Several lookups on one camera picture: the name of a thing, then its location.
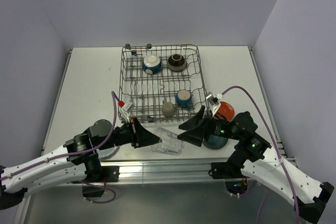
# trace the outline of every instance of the clear plastic cup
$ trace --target clear plastic cup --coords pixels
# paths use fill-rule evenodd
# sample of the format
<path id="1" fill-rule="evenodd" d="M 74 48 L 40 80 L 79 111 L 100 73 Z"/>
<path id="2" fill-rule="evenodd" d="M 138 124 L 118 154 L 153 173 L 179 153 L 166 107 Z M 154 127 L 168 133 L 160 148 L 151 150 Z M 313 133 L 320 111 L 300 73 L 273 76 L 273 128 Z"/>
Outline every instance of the clear plastic cup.
<path id="1" fill-rule="evenodd" d="M 160 138 L 158 144 L 152 145 L 153 152 L 169 155 L 180 155 L 184 149 L 184 142 L 177 139 L 177 134 L 164 128 L 157 128 L 155 135 Z"/>

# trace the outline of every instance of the white wall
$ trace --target white wall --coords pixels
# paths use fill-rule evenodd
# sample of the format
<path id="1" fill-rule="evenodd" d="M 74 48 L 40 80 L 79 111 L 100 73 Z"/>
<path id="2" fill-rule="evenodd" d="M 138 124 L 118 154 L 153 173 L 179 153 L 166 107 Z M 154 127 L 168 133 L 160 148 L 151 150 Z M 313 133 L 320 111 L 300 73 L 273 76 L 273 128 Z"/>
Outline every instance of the white wall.
<path id="1" fill-rule="evenodd" d="M 40 0 L 72 47 L 253 45 L 276 0 Z"/>
<path id="2" fill-rule="evenodd" d="M 36 0 L 0 0 L 0 164 L 40 155 L 66 49 Z M 0 211 L 12 223 L 16 208 Z"/>
<path id="3" fill-rule="evenodd" d="M 336 186 L 336 0 L 278 0 L 255 57 L 286 150 Z M 335 209 L 336 193 L 319 223 Z"/>

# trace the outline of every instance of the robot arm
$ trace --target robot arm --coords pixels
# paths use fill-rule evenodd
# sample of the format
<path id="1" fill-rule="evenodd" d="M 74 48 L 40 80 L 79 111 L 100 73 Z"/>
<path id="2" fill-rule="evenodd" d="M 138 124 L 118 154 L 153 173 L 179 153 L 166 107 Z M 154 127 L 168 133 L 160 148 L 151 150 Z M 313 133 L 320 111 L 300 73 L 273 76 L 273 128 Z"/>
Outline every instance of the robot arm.
<path id="1" fill-rule="evenodd" d="M 116 127 L 99 149 L 90 151 L 108 137 L 111 128 L 109 121 L 99 120 L 50 153 L 18 166 L 0 166 L 0 210 L 52 186 L 76 181 L 95 182 L 102 172 L 100 161 L 108 158 L 116 146 L 130 143 L 139 148 L 160 140 L 143 128 L 137 118 L 131 118 L 122 127 Z"/>
<path id="2" fill-rule="evenodd" d="M 201 146 L 210 136 L 238 140 L 235 151 L 226 162 L 212 163 L 212 177 L 253 178 L 294 205 L 291 180 L 299 215 L 311 223 L 317 223 L 334 187 L 328 182 L 321 183 L 309 177 L 277 153 L 268 141 L 256 133 L 258 126 L 249 112 L 237 114 L 231 122 L 223 116 L 216 120 L 213 117 L 220 106 L 218 98 L 210 93 L 207 99 L 211 109 L 205 112 L 205 107 L 202 107 L 193 118 L 181 124 L 179 129 L 185 132 L 177 138 L 196 146 Z"/>

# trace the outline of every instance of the blue cup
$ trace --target blue cup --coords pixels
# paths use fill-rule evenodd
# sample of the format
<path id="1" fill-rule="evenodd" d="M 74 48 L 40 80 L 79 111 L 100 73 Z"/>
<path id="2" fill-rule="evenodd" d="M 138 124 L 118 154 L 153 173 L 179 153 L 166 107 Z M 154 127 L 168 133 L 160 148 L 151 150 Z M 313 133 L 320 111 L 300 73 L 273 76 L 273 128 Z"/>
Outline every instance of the blue cup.
<path id="1" fill-rule="evenodd" d="M 175 95 L 175 99 L 176 99 L 177 105 L 188 108 L 188 109 L 191 108 L 191 102 L 193 100 L 193 96 L 191 95 L 190 91 L 185 90 L 185 89 L 180 90 Z"/>
<path id="2" fill-rule="evenodd" d="M 156 55 L 147 55 L 145 58 L 143 58 L 142 69 L 148 74 L 160 72 L 162 69 L 160 58 Z"/>

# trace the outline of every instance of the metal wire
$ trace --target metal wire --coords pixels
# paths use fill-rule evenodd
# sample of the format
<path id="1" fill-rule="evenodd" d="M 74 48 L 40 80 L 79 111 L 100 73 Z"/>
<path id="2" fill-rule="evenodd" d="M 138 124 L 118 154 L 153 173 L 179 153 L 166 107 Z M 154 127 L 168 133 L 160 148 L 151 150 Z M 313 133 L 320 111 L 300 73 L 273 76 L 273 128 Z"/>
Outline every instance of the metal wire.
<path id="1" fill-rule="evenodd" d="M 167 61 L 173 54 L 184 56 L 186 68 L 183 71 L 173 72 L 167 68 Z M 142 61 L 147 55 L 160 57 L 162 71 L 147 74 L 142 70 Z M 193 117 L 202 105 L 207 107 L 200 53 L 194 45 L 162 45 L 150 49 L 146 46 L 123 47 L 120 69 L 119 98 L 135 104 L 131 113 L 141 123 L 185 121 Z M 183 89 L 193 96 L 190 108 L 175 103 L 175 95 Z M 172 118 L 161 113 L 164 100 L 175 104 L 176 114 Z"/>

